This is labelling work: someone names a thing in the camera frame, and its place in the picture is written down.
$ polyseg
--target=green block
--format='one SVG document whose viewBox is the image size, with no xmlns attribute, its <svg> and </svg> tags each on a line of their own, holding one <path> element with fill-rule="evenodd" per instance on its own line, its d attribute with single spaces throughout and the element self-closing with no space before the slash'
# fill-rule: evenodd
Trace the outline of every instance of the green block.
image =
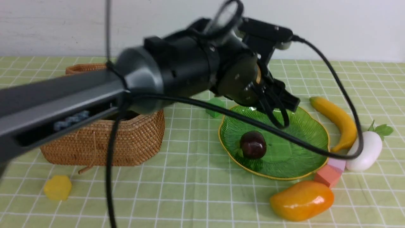
<svg viewBox="0 0 405 228">
<path fill-rule="evenodd" d="M 222 108 L 225 108 L 225 103 L 221 100 L 219 100 L 218 98 L 214 97 L 213 99 L 209 100 L 208 103 L 216 105 L 216 106 L 220 106 Z M 220 116 L 221 114 L 218 112 L 214 112 L 211 110 L 206 109 L 205 110 L 206 113 L 208 113 L 212 118 L 217 118 L 218 116 Z"/>
</svg>

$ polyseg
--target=toy mango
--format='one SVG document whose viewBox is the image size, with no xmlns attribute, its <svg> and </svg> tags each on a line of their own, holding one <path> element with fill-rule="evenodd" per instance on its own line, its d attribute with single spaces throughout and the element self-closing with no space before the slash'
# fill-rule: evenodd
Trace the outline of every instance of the toy mango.
<svg viewBox="0 0 405 228">
<path fill-rule="evenodd" d="M 301 181 L 270 197 L 274 213 L 283 219 L 300 222 L 330 208 L 335 196 L 326 185 Z"/>
</svg>

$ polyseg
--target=table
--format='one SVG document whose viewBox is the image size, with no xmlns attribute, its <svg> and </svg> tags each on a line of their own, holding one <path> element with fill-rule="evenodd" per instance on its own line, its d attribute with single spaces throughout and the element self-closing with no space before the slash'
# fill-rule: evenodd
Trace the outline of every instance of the table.
<svg viewBox="0 0 405 228">
<path fill-rule="evenodd" d="M 0 57 L 0 88 L 58 77 L 73 64 L 104 61 Z M 405 63 L 332 64 L 364 128 L 375 119 L 377 125 L 393 126 L 394 133 L 385 139 L 378 162 L 370 169 L 342 175 L 328 211 L 300 223 L 275 216 L 269 197 L 296 181 L 273 181 L 242 170 L 219 143 L 221 117 L 212 119 L 203 109 L 175 104 L 164 110 L 166 132 L 161 151 L 141 166 L 113 169 L 119 227 L 405 227 Z M 324 124 L 331 144 L 336 144 L 339 131 L 308 101 L 309 96 L 321 95 L 349 112 L 325 64 L 318 60 L 272 60 L 269 68 L 292 94 L 302 98 L 301 107 Z M 201 100 L 212 97 L 209 92 L 196 96 Z M 234 105 L 224 101 L 228 108 Z M 0 227 L 109 227 L 104 167 L 79 175 L 81 168 L 52 165 L 39 149 L 17 158 L 0 185 Z M 42 191 L 45 181 L 56 174 L 72 180 L 72 192 L 65 202 L 50 201 Z"/>
</svg>

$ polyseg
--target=wicker basket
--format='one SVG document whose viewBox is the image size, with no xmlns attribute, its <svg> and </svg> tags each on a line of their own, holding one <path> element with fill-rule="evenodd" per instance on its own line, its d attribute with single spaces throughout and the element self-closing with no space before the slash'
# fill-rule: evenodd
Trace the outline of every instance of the wicker basket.
<svg viewBox="0 0 405 228">
<path fill-rule="evenodd" d="M 66 68 L 66 74 L 78 74 L 85 71 L 97 71 L 105 69 L 106 66 L 104 63 L 89 63 L 89 64 L 77 64 Z"/>
<path fill-rule="evenodd" d="M 105 68 L 104 64 L 80 64 L 66 68 L 66 74 L 72 75 L 103 67 Z M 158 153 L 162 145 L 165 130 L 163 110 L 152 115 L 132 117 L 120 123 L 113 166 L 140 165 Z M 52 164 L 87 166 L 79 173 L 92 166 L 104 166 L 113 124 L 114 120 L 98 120 L 41 146 L 41 152 Z"/>
</svg>

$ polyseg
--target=glass plate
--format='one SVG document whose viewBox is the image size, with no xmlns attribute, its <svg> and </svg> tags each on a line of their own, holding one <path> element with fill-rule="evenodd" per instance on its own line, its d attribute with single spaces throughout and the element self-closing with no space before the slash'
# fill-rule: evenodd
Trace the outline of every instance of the glass plate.
<svg viewBox="0 0 405 228">
<path fill-rule="evenodd" d="M 274 126 L 265 114 L 248 107 L 237 105 L 230 110 Z M 280 111 L 275 110 L 274 115 L 282 123 Z M 284 132 L 316 147 L 329 150 L 330 139 L 327 130 L 307 111 L 298 107 L 294 113 L 288 111 L 288 116 L 290 126 L 284 129 Z M 237 155 L 239 140 L 248 131 L 258 131 L 263 135 L 267 144 L 267 151 L 263 158 L 251 160 Z M 218 136 L 223 148 L 234 162 L 251 173 L 270 179 L 284 181 L 300 179 L 316 172 L 328 160 L 325 156 L 318 155 L 279 136 L 228 116 L 224 116 L 222 119 Z"/>
</svg>

